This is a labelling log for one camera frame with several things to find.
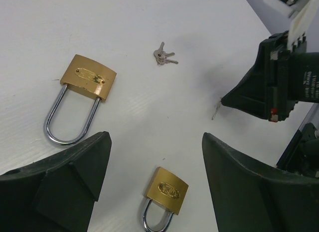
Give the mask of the small brass padlock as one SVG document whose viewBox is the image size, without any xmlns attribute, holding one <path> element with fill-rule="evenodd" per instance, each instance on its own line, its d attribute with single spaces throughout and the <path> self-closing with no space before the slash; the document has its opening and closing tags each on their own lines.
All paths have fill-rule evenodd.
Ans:
<svg viewBox="0 0 319 232">
<path fill-rule="evenodd" d="M 156 203 L 168 212 L 167 219 L 159 230 L 160 232 L 167 231 L 173 216 L 180 212 L 188 187 L 185 181 L 172 172 L 163 167 L 157 167 L 145 193 L 148 202 L 142 216 L 144 230 L 154 231 L 148 225 L 147 215 L 151 204 Z"/>
</svg>

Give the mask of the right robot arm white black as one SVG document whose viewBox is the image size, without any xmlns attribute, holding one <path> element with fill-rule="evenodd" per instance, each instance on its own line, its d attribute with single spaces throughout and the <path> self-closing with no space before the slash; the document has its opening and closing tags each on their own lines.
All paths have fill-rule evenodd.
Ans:
<svg viewBox="0 0 319 232">
<path fill-rule="evenodd" d="M 221 104 L 271 122 L 286 120 L 298 102 L 319 102 L 319 54 L 307 52 L 302 35 L 292 50 L 288 32 L 271 35 L 259 44 L 256 61 Z M 277 163 L 279 169 L 316 178 L 319 170 L 318 126 L 306 122 Z"/>
</svg>

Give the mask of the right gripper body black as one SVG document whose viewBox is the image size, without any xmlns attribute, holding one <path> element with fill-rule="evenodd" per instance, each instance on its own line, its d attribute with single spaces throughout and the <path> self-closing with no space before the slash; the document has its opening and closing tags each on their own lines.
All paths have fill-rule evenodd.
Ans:
<svg viewBox="0 0 319 232">
<path fill-rule="evenodd" d="M 305 34 L 289 44 L 286 31 L 273 34 L 259 44 L 257 117 L 284 121 L 298 102 L 319 101 L 319 54 L 308 52 L 307 45 Z"/>
</svg>

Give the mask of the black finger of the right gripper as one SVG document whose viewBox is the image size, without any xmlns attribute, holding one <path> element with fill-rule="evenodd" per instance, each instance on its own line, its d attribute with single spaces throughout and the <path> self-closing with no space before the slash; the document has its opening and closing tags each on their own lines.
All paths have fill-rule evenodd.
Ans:
<svg viewBox="0 0 319 232">
<path fill-rule="evenodd" d="M 265 70 L 252 67 L 240 82 L 222 97 L 221 104 L 268 120 L 268 95 Z"/>
</svg>

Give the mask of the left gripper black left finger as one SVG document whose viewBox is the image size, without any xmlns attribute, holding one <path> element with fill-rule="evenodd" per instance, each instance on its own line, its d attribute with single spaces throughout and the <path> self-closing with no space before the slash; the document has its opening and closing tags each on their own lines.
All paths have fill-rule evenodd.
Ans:
<svg viewBox="0 0 319 232">
<path fill-rule="evenodd" d="M 98 201 L 112 140 L 99 132 L 0 177 L 3 232 L 85 232 Z"/>
</svg>

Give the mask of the silver key bunch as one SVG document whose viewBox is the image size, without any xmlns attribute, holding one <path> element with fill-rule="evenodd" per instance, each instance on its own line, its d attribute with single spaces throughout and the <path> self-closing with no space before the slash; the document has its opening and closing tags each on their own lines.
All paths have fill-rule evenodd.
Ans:
<svg viewBox="0 0 319 232">
<path fill-rule="evenodd" d="M 168 63 L 173 63 L 173 64 L 178 64 L 178 61 L 176 60 L 171 60 L 169 57 L 174 56 L 175 53 L 166 53 L 164 50 L 164 42 L 162 42 L 157 50 L 153 52 L 153 55 L 155 57 L 155 60 L 158 65 L 165 65 Z"/>
</svg>

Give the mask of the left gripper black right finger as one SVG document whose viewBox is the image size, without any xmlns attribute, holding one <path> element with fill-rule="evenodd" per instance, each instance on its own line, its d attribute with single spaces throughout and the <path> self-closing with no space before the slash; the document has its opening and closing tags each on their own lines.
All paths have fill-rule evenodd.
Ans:
<svg viewBox="0 0 319 232">
<path fill-rule="evenodd" d="M 271 167 L 210 133 L 202 153 L 219 231 L 318 231 L 318 179 Z"/>
</svg>

